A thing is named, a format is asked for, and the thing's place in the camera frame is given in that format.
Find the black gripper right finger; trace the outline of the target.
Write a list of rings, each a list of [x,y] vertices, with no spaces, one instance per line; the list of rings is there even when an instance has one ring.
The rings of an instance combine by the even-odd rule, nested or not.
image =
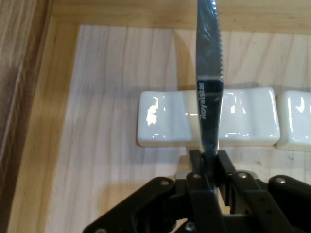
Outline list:
[[[231,214],[254,221],[262,233],[309,233],[311,186],[286,175],[268,182],[246,170],[235,169],[224,150],[217,154],[217,185]]]

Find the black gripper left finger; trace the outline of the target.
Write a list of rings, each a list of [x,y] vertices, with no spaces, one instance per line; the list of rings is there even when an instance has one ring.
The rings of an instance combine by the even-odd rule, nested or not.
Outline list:
[[[186,218],[194,233],[227,232],[218,198],[199,151],[190,152],[196,171],[172,180],[156,177],[84,228],[85,233],[168,233]]]

